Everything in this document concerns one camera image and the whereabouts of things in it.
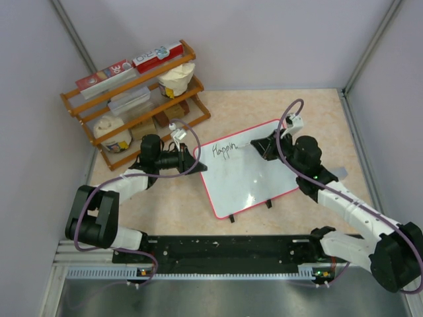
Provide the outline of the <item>white black marker pen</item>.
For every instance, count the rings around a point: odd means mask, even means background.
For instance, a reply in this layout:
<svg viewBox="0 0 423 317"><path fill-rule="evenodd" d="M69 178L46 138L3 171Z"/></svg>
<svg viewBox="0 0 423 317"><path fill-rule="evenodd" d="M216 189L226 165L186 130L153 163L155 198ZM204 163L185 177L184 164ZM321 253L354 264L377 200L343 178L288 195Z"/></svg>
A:
<svg viewBox="0 0 423 317"><path fill-rule="evenodd" d="M250 144L250 143L245 143L245 144L242 144L242 145L238 145L237 146L237 148L238 149L242 149L242 148L245 148L245 147L251 147L252 145Z"/></svg>

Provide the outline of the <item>pink framed whiteboard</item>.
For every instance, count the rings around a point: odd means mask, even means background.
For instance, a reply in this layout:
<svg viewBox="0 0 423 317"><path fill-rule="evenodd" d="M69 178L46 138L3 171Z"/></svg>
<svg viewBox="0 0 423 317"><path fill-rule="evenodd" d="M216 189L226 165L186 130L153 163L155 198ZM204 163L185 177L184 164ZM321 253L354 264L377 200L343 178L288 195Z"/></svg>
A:
<svg viewBox="0 0 423 317"><path fill-rule="evenodd" d="M281 161L264 160L253 146L237 148L270 135L278 122L278 119L264 122L193 150L194 158L208 167L200 175L218 219L298 189L296 175Z"/></svg>

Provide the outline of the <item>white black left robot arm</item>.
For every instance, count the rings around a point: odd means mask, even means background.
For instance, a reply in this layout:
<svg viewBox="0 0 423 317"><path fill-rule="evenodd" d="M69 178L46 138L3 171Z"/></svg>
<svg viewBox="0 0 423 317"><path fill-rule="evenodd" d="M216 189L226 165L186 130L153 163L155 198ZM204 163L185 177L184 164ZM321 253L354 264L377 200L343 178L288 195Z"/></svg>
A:
<svg viewBox="0 0 423 317"><path fill-rule="evenodd" d="M65 237L95 248L123 248L136 262L146 260L150 253L145 233L121 227L119 206L149 189L161 177L161 170L177 169L179 174L205 172L207 166L197 162L184 143L164 149L158 135L143 137L140 154L123 175L103 186L80 186L65 227Z"/></svg>

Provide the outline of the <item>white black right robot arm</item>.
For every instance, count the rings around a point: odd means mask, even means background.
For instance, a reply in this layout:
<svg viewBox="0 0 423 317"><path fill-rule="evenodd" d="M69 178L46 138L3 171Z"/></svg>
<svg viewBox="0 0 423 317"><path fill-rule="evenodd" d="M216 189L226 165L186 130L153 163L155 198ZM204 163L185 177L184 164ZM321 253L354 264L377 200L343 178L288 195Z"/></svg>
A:
<svg viewBox="0 0 423 317"><path fill-rule="evenodd" d="M309 255L321 262L329 256L343 259L371 273L387 291L396 293L422 277L422 230L390 219L357 198L321 163L322 151L314 137L296 140L275 132L250 144L267 161L280 160L297 176L300 191L340 215L359 238L332 227L312 231Z"/></svg>

